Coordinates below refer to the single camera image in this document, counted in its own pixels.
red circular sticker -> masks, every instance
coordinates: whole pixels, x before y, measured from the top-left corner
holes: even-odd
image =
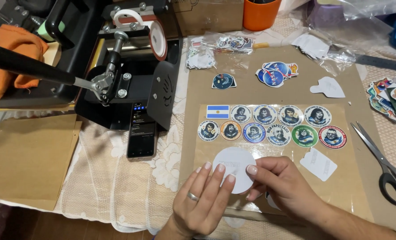
[[[318,132],[320,142],[330,149],[340,149],[346,145],[345,132],[336,126],[325,126]]]

orange container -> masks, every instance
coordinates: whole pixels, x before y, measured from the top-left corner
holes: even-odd
[[[242,25],[250,31],[262,31],[270,28],[274,22],[281,0],[270,3],[256,4],[253,0],[244,0],[244,17]]]

lace tablecloth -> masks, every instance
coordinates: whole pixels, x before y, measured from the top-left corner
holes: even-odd
[[[271,46],[291,43],[305,29],[293,15],[278,17],[273,27],[262,32],[233,32],[248,35]],[[396,57],[391,52],[371,52],[373,56]],[[157,156],[150,161],[126,159],[128,132],[111,131],[84,120],[78,147],[69,167],[54,212],[69,218],[110,222],[121,232],[148,229],[152,234],[163,227],[172,213],[176,195],[184,112],[189,71],[185,67],[184,44],[173,116],[169,132],[158,138]],[[357,65],[363,87],[382,76],[393,78],[395,71]],[[373,112],[386,156],[396,166],[396,124]],[[224,217],[211,238],[217,239],[323,239],[312,230],[290,232],[268,222]]]

phone screen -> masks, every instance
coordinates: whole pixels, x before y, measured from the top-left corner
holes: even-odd
[[[146,106],[133,104],[128,138],[127,158],[150,157],[155,151],[156,123],[148,116]]]

scissors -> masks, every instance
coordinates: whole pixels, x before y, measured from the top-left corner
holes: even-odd
[[[361,124],[359,124],[358,122],[357,124],[361,131],[359,131],[351,123],[352,127],[355,129],[355,131],[358,133],[358,135],[364,141],[367,147],[371,150],[377,161],[379,161],[380,166],[382,167],[382,175],[379,178],[380,191],[382,192],[382,195],[385,197],[386,200],[396,206],[396,200],[393,199],[386,190],[386,184],[389,183],[396,191],[396,167],[392,166],[392,164],[390,164],[386,157],[383,156],[383,154],[379,151],[376,144],[374,144],[374,142],[371,140],[370,136],[366,133]]]

